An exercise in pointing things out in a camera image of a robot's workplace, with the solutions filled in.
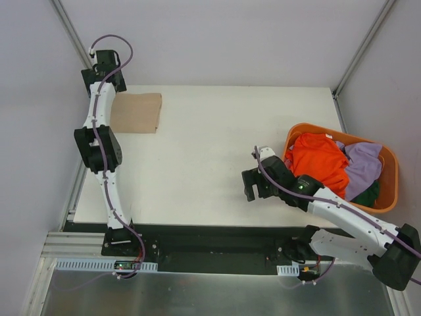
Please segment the beige t-shirt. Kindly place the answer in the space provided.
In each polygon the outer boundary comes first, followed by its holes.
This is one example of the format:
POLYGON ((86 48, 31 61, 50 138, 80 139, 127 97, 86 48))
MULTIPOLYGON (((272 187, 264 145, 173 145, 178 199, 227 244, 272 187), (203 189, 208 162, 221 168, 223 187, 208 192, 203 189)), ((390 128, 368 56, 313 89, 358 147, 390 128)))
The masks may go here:
POLYGON ((160 93, 118 93, 111 108, 111 129, 119 134, 155 134, 161 108, 160 93))

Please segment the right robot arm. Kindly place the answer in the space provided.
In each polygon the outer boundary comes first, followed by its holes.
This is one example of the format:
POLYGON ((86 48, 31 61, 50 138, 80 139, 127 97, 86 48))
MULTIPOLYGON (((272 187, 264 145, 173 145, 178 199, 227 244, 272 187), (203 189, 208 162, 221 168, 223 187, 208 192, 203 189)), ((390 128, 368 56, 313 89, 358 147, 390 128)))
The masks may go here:
POLYGON ((420 236, 413 226, 396 226, 369 215, 313 177, 295 176, 275 155, 258 159, 257 163, 256 168, 241 173, 248 201, 276 196, 348 234, 335 235, 308 225, 296 243, 300 258, 309 260, 318 254, 354 263, 398 291, 415 281, 413 274, 420 264, 420 236))

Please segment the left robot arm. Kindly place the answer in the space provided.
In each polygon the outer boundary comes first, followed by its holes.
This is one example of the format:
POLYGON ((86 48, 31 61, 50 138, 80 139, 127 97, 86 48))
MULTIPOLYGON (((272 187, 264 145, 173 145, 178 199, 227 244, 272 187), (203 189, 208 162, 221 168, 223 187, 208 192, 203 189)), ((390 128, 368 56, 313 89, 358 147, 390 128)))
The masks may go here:
POLYGON ((107 210, 104 245, 116 246, 125 256, 134 255, 139 240, 132 232, 132 216, 120 198, 118 176, 122 148, 111 128, 111 109, 117 93, 126 91, 120 57, 114 50, 91 50, 92 68, 81 71, 89 95, 89 109, 74 139, 82 161, 96 177, 107 210))

